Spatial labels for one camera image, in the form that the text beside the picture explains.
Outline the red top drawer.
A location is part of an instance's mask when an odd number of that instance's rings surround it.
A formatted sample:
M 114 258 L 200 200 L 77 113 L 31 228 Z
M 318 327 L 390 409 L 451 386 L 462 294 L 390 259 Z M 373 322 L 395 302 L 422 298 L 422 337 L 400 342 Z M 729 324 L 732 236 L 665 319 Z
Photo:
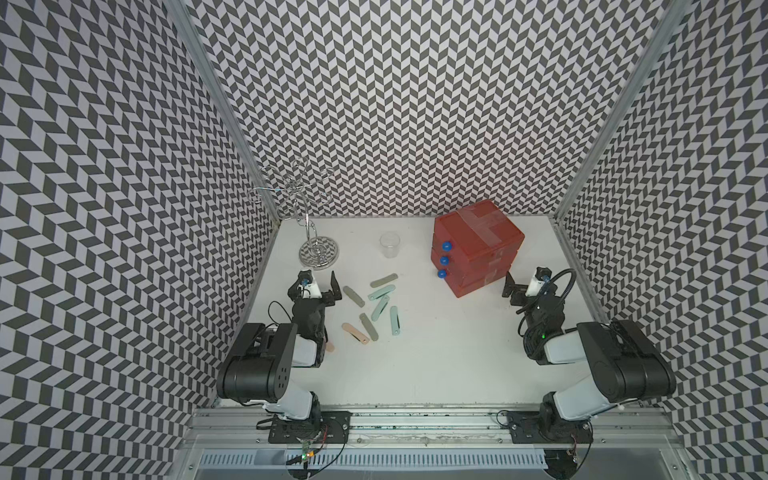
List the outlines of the red top drawer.
M 491 200 L 441 215 L 434 223 L 434 249 L 459 263 L 515 255 L 524 239 L 524 233 Z

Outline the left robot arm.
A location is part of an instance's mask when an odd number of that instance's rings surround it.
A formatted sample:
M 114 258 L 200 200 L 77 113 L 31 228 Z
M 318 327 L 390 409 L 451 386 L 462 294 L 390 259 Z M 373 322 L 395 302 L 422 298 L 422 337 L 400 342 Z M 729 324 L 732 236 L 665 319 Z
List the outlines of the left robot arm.
M 217 395 L 240 405 L 259 404 L 290 427 L 318 432 L 322 427 L 317 394 L 290 380 L 300 368 L 318 368 L 331 349 L 326 309 L 343 298 L 335 275 L 320 289 L 311 270 L 298 273 L 287 295 L 292 302 L 286 323 L 244 325 L 216 380 Z

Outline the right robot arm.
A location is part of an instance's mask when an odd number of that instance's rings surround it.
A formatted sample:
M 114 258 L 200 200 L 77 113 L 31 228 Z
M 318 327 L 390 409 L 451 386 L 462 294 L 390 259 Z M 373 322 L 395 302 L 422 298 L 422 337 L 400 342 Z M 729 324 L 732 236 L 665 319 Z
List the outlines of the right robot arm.
M 547 393 L 536 412 L 507 413 L 514 433 L 533 431 L 545 442 L 590 430 L 591 419 L 632 401 L 676 391 L 670 363 L 636 322 L 581 322 L 565 329 L 565 303 L 576 272 L 539 267 L 526 285 L 511 274 L 502 296 L 522 316 L 517 333 L 527 358 L 540 366 L 586 363 L 589 374 L 570 387 Z

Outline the red drawer cabinet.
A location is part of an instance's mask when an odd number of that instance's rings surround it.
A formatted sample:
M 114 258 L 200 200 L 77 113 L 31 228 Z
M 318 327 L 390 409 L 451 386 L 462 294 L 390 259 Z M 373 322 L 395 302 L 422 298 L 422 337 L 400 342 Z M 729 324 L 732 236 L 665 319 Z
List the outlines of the red drawer cabinet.
M 461 298 L 508 273 L 525 234 L 490 200 L 437 217 L 431 261 Z

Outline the olive knife left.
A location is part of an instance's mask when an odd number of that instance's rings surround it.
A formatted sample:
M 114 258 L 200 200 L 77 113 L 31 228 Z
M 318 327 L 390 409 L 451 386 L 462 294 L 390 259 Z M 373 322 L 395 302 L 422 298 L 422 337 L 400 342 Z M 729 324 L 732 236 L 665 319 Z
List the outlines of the olive knife left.
M 365 306 L 366 304 L 365 300 L 357 292 L 355 292 L 351 287 L 344 286 L 342 288 L 342 291 L 359 308 L 363 308 Z

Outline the olive knife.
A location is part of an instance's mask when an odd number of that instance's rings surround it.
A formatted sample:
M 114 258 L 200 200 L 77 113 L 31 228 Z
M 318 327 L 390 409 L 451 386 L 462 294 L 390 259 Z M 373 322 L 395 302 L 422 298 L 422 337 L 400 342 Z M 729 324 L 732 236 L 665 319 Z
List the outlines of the olive knife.
M 363 308 L 365 306 L 366 304 L 365 300 L 357 292 L 355 292 L 351 287 L 344 286 L 342 288 L 342 291 L 359 308 Z
M 361 322 L 363 328 L 365 329 L 368 337 L 370 338 L 370 340 L 373 341 L 373 342 L 378 341 L 379 340 L 379 334 L 378 334 L 377 330 L 375 329 L 373 322 L 368 317 L 368 315 L 365 314 L 365 313 L 361 313 L 359 315 L 359 319 L 360 319 L 360 322 Z
M 382 278 L 373 280 L 370 283 L 370 287 L 371 288 L 379 288 L 379 287 L 387 285 L 387 284 L 389 284 L 391 282 L 394 282 L 397 279 L 398 279 L 398 275 L 396 273 L 392 273 L 392 274 L 386 275 L 386 276 L 384 276 Z

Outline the mint knife upper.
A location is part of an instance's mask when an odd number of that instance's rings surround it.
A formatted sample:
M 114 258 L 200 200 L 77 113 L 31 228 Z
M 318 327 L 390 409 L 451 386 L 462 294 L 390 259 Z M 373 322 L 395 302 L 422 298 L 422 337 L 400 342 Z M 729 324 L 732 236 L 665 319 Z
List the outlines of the mint knife upper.
M 370 293 L 370 294 L 368 295 L 368 299 L 369 299 L 370 301 L 375 301 L 375 300 L 378 300 L 378 299 L 380 299 L 380 298 L 382 298 L 382 297 L 384 297 L 384 296 L 387 296 L 387 295 L 389 295 L 389 294 L 390 294 L 390 293 L 392 293 L 392 292 L 393 292 L 395 289 L 396 289 L 396 286 L 395 286 L 395 285 L 387 285 L 387 286 L 384 286 L 384 287 L 382 287 L 382 288 L 379 288 L 379 289 L 377 289 L 377 290 L 373 291 L 372 293 Z

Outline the mint knife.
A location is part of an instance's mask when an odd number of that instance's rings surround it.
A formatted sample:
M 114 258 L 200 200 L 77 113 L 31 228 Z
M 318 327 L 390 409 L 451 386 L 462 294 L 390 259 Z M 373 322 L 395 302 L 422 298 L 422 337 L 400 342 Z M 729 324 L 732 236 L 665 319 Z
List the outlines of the mint knife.
M 373 322 L 376 322 L 376 321 L 379 320 L 379 318 L 383 314 L 384 310 L 388 306 L 389 302 L 390 302 L 390 296 L 389 295 L 384 295 L 384 296 L 379 298 L 378 303 L 375 306 L 373 313 L 371 314 L 371 320 Z
M 392 306 L 390 308 L 390 322 L 391 322 L 392 335 L 399 336 L 401 333 L 401 324 L 400 324 L 400 318 L 399 318 L 399 310 L 397 306 Z
M 368 295 L 368 299 L 369 299 L 370 301 L 375 301 L 375 300 L 378 300 L 378 299 L 380 299 L 380 298 L 382 298 L 382 297 L 384 297 L 384 296 L 387 296 L 387 295 L 389 295 L 389 294 L 390 294 L 390 293 L 392 293 L 392 292 L 393 292 L 395 289 L 396 289 L 396 286 L 395 286 L 395 285 L 387 285 L 387 286 L 384 286 L 384 287 L 382 287 L 382 288 L 379 288 L 379 289 L 377 289 L 377 290 L 373 291 L 372 293 L 370 293 L 370 294 Z

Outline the mint knife middle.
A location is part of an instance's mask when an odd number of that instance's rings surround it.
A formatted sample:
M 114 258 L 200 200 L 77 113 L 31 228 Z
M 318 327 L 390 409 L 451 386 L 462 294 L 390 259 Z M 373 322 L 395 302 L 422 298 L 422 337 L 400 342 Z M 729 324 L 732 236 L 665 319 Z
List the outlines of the mint knife middle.
M 373 322 L 376 322 L 376 321 L 379 320 L 379 318 L 383 314 L 384 310 L 388 306 L 389 302 L 390 302 L 390 296 L 389 295 L 384 295 L 384 296 L 379 298 L 378 303 L 375 306 L 373 313 L 371 314 L 371 320 Z

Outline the olive knife top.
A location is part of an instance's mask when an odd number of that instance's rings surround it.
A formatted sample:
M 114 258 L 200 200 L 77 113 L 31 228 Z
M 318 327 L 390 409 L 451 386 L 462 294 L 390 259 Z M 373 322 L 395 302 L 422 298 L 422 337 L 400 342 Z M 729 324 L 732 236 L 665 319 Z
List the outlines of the olive knife top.
M 398 279 L 398 275 L 396 273 L 392 273 L 392 274 L 386 275 L 386 276 L 384 276 L 382 278 L 373 280 L 370 283 L 370 287 L 371 288 L 379 288 L 379 287 L 387 285 L 387 284 L 389 284 L 391 282 L 394 282 L 397 279 Z

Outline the olive knife lower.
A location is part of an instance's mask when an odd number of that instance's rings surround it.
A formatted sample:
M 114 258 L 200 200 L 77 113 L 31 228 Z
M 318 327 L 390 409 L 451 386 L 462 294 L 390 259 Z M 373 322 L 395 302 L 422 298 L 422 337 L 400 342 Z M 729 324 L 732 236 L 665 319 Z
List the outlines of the olive knife lower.
M 378 341 L 379 340 L 379 334 L 378 334 L 377 330 L 375 329 L 373 322 L 368 317 L 368 315 L 365 314 L 365 313 L 361 313 L 359 315 L 359 319 L 360 319 L 360 322 L 361 322 L 363 328 L 365 329 L 368 337 L 370 338 L 370 340 L 373 341 L 373 342 Z

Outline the clear plastic cup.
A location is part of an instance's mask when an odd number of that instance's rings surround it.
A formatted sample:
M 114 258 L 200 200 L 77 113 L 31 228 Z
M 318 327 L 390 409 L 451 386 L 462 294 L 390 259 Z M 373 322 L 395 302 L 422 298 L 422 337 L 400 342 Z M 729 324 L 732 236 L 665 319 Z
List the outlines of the clear plastic cup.
M 386 258 L 395 258 L 401 245 L 400 236 L 396 232 L 385 232 L 380 237 L 380 245 Z

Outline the mint knife right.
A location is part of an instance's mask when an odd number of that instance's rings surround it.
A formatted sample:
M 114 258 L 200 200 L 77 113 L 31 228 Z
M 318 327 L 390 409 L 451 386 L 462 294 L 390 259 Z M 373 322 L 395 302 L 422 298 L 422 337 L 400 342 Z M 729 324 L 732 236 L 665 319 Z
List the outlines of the mint knife right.
M 399 310 L 397 306 L 392 306 L 390 308 L 390 322 L 391 322 L 392 335 L 399 336 L 401 333 L 401 324 L 400 324 L 400 318 L 399 318 Z

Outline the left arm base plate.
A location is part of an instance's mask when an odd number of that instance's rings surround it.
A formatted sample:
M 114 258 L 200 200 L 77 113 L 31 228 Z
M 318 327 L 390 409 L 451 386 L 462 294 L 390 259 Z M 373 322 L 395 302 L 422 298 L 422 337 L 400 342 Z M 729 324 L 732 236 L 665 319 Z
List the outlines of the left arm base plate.
M 321 411 L 307 420 L 276 418 L 268 434 L 269 444 L 294 444 L 304 441 L 341 445 L 349 438 L 352 412 Z

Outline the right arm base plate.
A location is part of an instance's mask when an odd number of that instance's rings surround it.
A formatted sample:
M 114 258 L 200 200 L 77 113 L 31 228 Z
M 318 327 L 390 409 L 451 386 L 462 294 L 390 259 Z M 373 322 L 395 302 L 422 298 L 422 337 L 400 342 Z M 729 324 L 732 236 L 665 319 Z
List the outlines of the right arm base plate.
M 593 432 L 587 421 L 567 421 L 557 414 L 507 411 L 506 419 L 515 444 L 590 444 Z

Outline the aluminium front rail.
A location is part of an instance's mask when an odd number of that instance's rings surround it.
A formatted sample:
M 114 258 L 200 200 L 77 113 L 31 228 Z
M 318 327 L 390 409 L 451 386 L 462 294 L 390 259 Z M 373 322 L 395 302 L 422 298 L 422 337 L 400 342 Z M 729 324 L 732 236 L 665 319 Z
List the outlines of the aluminium front rail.
M 348 446 L 351 448 L 512 448 L 510 431 L 501 425 L 504 406 L 354 407 Z M 268 431 L 260 430 L 269 415 L 254 407 L 201 409 L 180 444 L 193 448 L 266 448 Z M 659 408 L 627 406 L 591 420 L 595 448 L 683 447 L 669 417 Z

